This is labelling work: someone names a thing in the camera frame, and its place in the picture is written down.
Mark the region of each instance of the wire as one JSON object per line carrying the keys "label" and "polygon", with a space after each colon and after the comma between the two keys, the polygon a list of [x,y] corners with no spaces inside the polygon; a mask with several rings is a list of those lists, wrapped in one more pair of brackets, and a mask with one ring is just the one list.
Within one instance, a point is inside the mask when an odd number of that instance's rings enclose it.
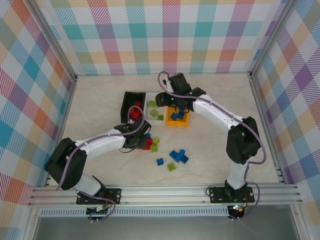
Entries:
{"label": "wire", "polygon": [[245,207],[247,208],[248,207],[248,197],[246,194],[243,194],[244,197],[245,197]]}
{"label": "wire", "polygon": [[128,154],[128,153],[131,153],[135,149],[131,149],[130,151],[121,151],[120,149],[118,149],[118,150],[119,150],[120,153]]}
{"label": "wire", "polygon": [[110,209],[113,206],[113,203],[111,203],[110,206],[108,207],[108,202],[107,201],[105,202],[105,204],[106,204],[106,207],[108,209]]}
{"label": "wire", "polygon": [[215,104],[214,102],[211,102],[207,99],[204,99],[202,97],[198,97],[198,96],[182,96],[182,95],[177,95],[177,94],[174,94],[172,92],[169,92],[162,84],[161,84],[161,80],[160,80],[160,76],[161,74],[166,74],[167,78],[169,78],[169,73],[167,73],[166,71],[161,71],[159,72],[158,74],[158,84],[159,86],[161,87],[161,89],[166,92],[167,94],[173,96],[173,97],[176,97],[176,98],[181,98],[181,99],[196,99],[196,100],[200,100],[200,101],[203,101],[209,105],[212,105],[213,107],[215,107],[216,109],[220,110],[222,113],[224,113],[225,115],[227,115],[229,118],[231,118],[232,120],[235,120],[237,123],[241,124],[242,126],[244,126],[246,129],[248,129],[252,134],[253,136],[256,138],[256,140],[259,142],[260,146],[261,146],[261,149],[262,149],[262,152],[263,152],[263,159],[262,161],[249,161],[248,164],[247,164],[247,167],[245,169],[245,172],[244,172],[244,180],[246,181],[246,183],[248,184],[254,184],[258,190],[258,197],[255,201],[255,205],[253,206],[252,210],[249,212],[249,214],[251,214],[254,209],[257,207],[259,201],[260,201],[260,188],[258,186],[257,183],[255,182],[248,182],[247,181],[247,174],[248,174],[248,171],[249,171],[249,167],[250,167],[250,164],[254,164],[254,165],[261,165],[261,164],[264,164],[267,160],[267,151],[266,151],[266,148],[265,148],[265,145],[264,143],[261,141],[260,137],[258,136],[258,134],[251,128],[249,127],[247,124],[245,124],[243,121],[235,118],[233,115],[231,115],[229,112],[227,112],[226,110],[224,110],[222,107],[220,107],[219,105]]}
{"label": "wire", "polygon": [[210,194],[208,194],[208,189],[209,189],[210,187],[214,187],[214,188],[216,188],[216,186],[214,186],[214,185],[210,185],[210,186],[208,186],[208,187],[206,188],[206,190],[205,190],[205,194],[207,194],[209,197],[210,197]]}
{"label": "wire", "polygon": [[144,135],[147,135],[147,134],[149,134],[149,133],[150,133],[150,130],[151,130],[151,126],[149,127],[149,130],[148,130],[148,132],[147,132],[147,133],[145,133]]}
{"label": "wire", "polygon": [[[176,114],[179,114],[179,112],[177,112],[177,106],[174,108],[174,111],[175,111],[175,113]],[[188,109],[188,108],[186,108],[187,109],[187,111],[183,111],[185,114],[188,114],[189,112],[190,112],[190,109]]]}
{"label": "wire", "polygon": [[63,184],[64,181],[65,181],[66,174],[67,174],[68,167],[69,167],[69,164],[70,164],[70,162],[71,162],[71,159],[73,158],[73,156],[75,155],[75,153],[76,153],[80,148],[82,148],[85,144],[89,144],[89,143],[92,143],[92,142],[95,141],[95,140],[102,139],[102,138],[106,138],[106,137],[109,137],[109,138],[110,138],[110,137],[120,137],[120,136],[127,136],[127,135],[131,135],[131,134],[135,134],[136,132],[138,132],[138,131],[143,127],[144,122],[145,122],[145,115],[144,115],[144,111],[143,111],[140,107],[135,106],[135,105],[131,106],[131,107],[129,108],[129,110],[128,110],[128,119],[130,119],[130,110],[131,110],[132,108],[137,108],[137,109],[139,109],[139,111],[142,113],[142,121],[141,121],[140,126],[139,126],[137,129],[135,129],[135,130],[133,130],[133,131],[131,131],[131,132],[113,133],[113,134],[107,133],[107,134],[103,134],[103,135],[101,135],[101,136],[96,136],[96,137],[93,137],[93,138],[91,138],[90,140],[88,140],[88,141],[86,141],[86,142],[81,143],[79,146],[77,146],[77,147],[72,151],[72,153],[69,155],[68,160],[66,161],[66,164],[65,164],[65,167],[64,167],[64,170],[63,170],[63,173],[62,173],[60,182],[59,182],[58,186],[57,186],[56,189],[55,189],[56,191],[58,191],[58,190],[61,188],[62,184]]}

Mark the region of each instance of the plaid wall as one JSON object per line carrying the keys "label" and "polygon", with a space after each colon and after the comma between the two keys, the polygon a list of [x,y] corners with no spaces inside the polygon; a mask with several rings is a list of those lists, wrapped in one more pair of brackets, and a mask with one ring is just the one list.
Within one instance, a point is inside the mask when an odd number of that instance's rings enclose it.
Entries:
{"label": "plaid wall", "polygon": [[281,0],[50,0],[51,10],[43,2],[73,67],[97,75],[247,72]]}
{"label": "plaid wall", "polygon": [[72,82],[23,0],[0,1],[0,239],[18,239]]}
{"label": "plaid wall", "polygon": [[248,70],[249,72],[251,72],[253,70],[253,68],[254,68],[254,66],[255,66],[255,64],[257,62],[257,59],[260,56],[260,53],[261,53],[262,49],[266,45],[266,43],[267,43],[267,41],[269,39],[269,36],[270,36],[272,30],[274,29],[274,27],[276,25],[276,22],[277,22],[278,18],[280,17],[280,15],[281,15],[281,13],[282,13],[287,1],[288,0],[281,0],[281,3],[280,3],[278,9],[276,10],[276,12],[274,14],[274,16],[272,18],[272,21],[271,21],[267,31],[265,32],[263,38],[262,38],[262,41],[261,41],[261,43],[259,45],[259,48],[257,49],[257,51],[256,51],[256,53],[254,55],[253,61],[251,62],[249,70]]}
{"label": "plaid wall", "polygon": [[256,83],[285,173],[320,236],[320,0],[300,0]]}

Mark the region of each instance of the robotic arm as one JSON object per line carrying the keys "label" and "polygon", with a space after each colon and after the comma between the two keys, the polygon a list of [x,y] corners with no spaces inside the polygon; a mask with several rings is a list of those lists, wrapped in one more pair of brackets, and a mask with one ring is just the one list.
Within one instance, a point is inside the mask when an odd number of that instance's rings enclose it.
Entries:
{"label": "robotic arm", "polygon": [[102,134],[102,137],[94,137],[96,140],[92,142],[90,141],[92,138],[78,141],[72,141],[70,138],[63,139],[45,164],[45,170],[57,183],[59,183],[62,179],[69,155],[78,146],[85,143],[84,146],[77,150],[73,155],[61,188],[63,190],[73,188],[91,196],[99,198],[106,197],[105,186],[94,176],[83,173],[85,163],[99,155],[115,149],[146,148],[147,137],[145,136],[145,133],[151,128],[151,125],[147,121],[144,121],[142,127],[134,134],[121,135],[136,130],[142,124],[142,120],[143,119],[140,117],[134,123],[115,126],[109,132]]}
{"label": "robotic arm", "polygon": [[[224,192],[230,201],[236,200],[239,196],[242,196],[247,188],[246,169],[261,146],[253,134],[234,119],[244,122],[259,135],[256,121],[252,117],[243,118],[226,110],[198,87],[191,89],[182,73],[167,77],[163,80],[163,83],[167,86],[169,92],[176,95],[194,96],[201,99],[179,98],[171,96],[167,92],[162,92],[156,96],[156,104],[159,107],[186,107],[190,111],[205,116],[226,133],[226,152],[232,160],[232,164],[229,176],[224,183]],[[214,103],[219,109],[212,107],[210,103]]]}
{"label": "robotic arm", "polygon": [[[232,164],[230,174],[224,183],[223,194],[227,196],[228,202],[236,201],[239,196],[243,196],[248,188],[245,181],[247,166],[261,147],[255,136],[237,121],[245,123],[259,135],[256,121],[250,116],[243,118],[226,110],[199,87],[191,89],[182,73],[167,77],[163,82],[167,86],[167,90],[176,96],[167,92],[159,93],[155,98],[159,107],[186,107],[189,111],[205,116],[226,133],[226,152],[232,160]],[[200,97],[200,99],[182,98],[181,96]],[[142,121],[143,119],[139,118],[134,123],[115,126],[107,134],[92,138],[92,141],[90,139],[79,141],[72,141],[70,138],[63,139],[45,164],[45,170],[59,183],[63,178],[70,154],[78,146],[83,145],[75,151],[61,188],[63,190],[73,188],[90,196],[105,198],[105,186],[94,176],[83,173],[85,163],[114,149],[146,148],[147,137],[145,134],[151,128],[147,121],[144,120],[142,127],[134,134],[120,135],[136,130]]]}

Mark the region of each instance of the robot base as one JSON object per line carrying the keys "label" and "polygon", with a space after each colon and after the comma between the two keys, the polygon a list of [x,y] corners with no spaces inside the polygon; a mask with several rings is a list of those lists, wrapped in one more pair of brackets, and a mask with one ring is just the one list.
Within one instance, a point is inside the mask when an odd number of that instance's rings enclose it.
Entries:
{"label": "robot base", "polygon": [[209,187],[208,194],[210,196],[210,203],[212,204],[225,204],[225,203],[254,203],[255,196],[252,187],[247,186],[243,189],[242,193],[237,197],[230,199],[226,194],[225,187]]}
{"label": "robot base", "polygon": [[[102,187],[94,196],[99,198],[111,199],[117,205],[120,204],[121,189]],[[93,199],[82,194],[81,192],[78,192],[75,203],[77,205],[104,205],[106,204],[106,201]]]}

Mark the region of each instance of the orange tray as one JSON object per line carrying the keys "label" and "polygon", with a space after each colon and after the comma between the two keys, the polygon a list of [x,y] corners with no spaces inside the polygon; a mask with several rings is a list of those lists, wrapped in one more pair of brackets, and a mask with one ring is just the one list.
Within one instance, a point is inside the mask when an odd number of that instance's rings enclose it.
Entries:
{"label": "orange tray", "polygon": [[177,118],[176,120],[173,120],[171,118],[171,115],[175,113],[174,107],[167,107],[166,108],[166,117],[165,117],[165,125],[166,126],[174,126],[174,127],[188,127],[189,124],[189,112],[184,114],[183,119]]}

